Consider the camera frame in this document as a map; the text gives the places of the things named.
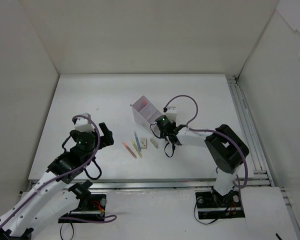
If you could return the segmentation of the yellow highlighter pen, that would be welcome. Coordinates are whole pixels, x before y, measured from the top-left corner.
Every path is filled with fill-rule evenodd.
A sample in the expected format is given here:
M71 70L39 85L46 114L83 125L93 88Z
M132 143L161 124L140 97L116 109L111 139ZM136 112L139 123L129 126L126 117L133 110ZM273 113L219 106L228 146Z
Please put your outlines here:
M130 139L131 144L133 145L133 147L135 148L137 154L139 155L140 158L143 157L141 151L139 150L137 144L135 143L135 141L133 139Z

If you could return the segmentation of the white three-compartment organizer box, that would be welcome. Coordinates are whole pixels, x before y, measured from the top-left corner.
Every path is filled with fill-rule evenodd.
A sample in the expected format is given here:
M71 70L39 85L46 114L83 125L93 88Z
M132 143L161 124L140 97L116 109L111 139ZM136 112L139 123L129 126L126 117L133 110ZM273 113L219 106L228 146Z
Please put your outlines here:
M148 102L146 106L143 105L143 100ZM131 107L134 121L148 131L150 130L150 125L154 124L155 120L163 115L144 95L133 103Z

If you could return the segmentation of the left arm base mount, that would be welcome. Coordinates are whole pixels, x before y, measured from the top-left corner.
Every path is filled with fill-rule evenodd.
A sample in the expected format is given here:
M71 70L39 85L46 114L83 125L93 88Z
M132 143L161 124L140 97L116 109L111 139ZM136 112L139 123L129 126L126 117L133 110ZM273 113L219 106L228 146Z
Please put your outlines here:
M76 183L69 188L70 192L76 194L79 199L77 208L64 214L59 220L59 224L83 223L80 220L93 222L104 222L106 214L107 197L105 193L92 192L90 187L92 182L86 180L83 183Z

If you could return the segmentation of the white eraser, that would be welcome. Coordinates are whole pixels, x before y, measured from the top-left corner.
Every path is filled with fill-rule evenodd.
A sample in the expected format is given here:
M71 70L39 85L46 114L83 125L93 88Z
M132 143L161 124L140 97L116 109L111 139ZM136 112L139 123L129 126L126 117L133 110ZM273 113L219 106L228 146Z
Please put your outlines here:
M151 139L150 139L150 142L152 143L152 145L153 145L156 149L159 148L159 145L158 145L158 143L156 142L156 140L155 140L154 138L151 138Z

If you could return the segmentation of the staples box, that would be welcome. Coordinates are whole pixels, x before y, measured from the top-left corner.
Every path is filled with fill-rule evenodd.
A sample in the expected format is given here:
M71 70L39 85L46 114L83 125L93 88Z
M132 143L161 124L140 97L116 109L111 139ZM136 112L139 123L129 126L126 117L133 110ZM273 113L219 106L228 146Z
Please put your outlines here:
M141 149L147 149L147 143L148 143L147 138L145 138L145 137L140 138Z

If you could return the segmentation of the aluminium frame rail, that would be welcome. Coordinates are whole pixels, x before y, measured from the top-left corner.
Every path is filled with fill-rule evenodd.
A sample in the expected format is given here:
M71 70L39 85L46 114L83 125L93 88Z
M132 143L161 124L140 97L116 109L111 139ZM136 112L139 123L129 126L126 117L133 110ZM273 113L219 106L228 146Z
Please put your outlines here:
M259 175L261 174L266 175L267 177L266 179L268 185L263 186L256 185L254 183L252 186L255 188L277 187L273 180L269 165L267 163L267 159L261 146L261 142L257 134L257 130L255 128L255 124L251 116L246 97L244 95L243 90L241 89L241 86L238 83L238 78L232 75L225 75L225 77L229 86L230 94L232 96L233 104L236 110L242 133L247 141L247 146L250 150L251 164L253 163L254 176L257 176L258 179L261 179L261 177L259 177ZM293 211L293 206L292 202L289 199L288 191L284 187L279 188L282 195L282 199L285 202L289 218L296 233L296 237L298 240L300 240L300 226Z

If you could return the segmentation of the blue highlighter pen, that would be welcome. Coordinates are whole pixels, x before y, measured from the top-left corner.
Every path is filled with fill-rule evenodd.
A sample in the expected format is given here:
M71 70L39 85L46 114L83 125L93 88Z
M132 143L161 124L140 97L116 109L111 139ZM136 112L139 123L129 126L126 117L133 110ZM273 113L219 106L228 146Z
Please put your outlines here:
M135 142L136 142L137 148L138 148L138 150L141 152L141 145L140 145L140 141L139 141L137 132L134 131L133 133L134 133L134 138L135 138Z

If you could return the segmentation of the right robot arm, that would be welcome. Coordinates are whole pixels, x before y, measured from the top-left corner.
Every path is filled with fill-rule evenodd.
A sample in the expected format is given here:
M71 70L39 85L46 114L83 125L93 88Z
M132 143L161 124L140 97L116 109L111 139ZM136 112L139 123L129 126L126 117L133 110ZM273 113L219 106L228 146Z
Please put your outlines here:
M158 117L155 125L159 130L159 139L175 146L196 146L209 150L217 167L217 177L211 187L211 200L217 206L229 201L234 188L246 187L248 182L248 164L250 151L246 144L226 124L215 130L193 129L185 124L176 125L166 115Z

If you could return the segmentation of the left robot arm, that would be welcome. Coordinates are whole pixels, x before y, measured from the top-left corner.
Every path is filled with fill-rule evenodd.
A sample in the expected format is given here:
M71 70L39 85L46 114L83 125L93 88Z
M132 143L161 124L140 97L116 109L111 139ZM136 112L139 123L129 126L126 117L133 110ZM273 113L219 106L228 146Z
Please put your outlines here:
M36 185L7 213L0 216L0 240L30 240L74 210L86 209L91 201L86 180L64 190L95 162L96 150L114 144L113 133L104 122L76 126L70 132L75 146L58 156Z

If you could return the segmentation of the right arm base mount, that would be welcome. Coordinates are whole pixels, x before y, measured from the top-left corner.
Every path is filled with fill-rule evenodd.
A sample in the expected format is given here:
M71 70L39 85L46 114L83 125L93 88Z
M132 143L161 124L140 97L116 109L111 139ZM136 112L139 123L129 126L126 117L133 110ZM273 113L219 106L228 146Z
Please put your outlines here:
M245 218L239 192L236 190L219 200L210 191L196 192L195 200L194 213L199 220L216 222L221 219Z

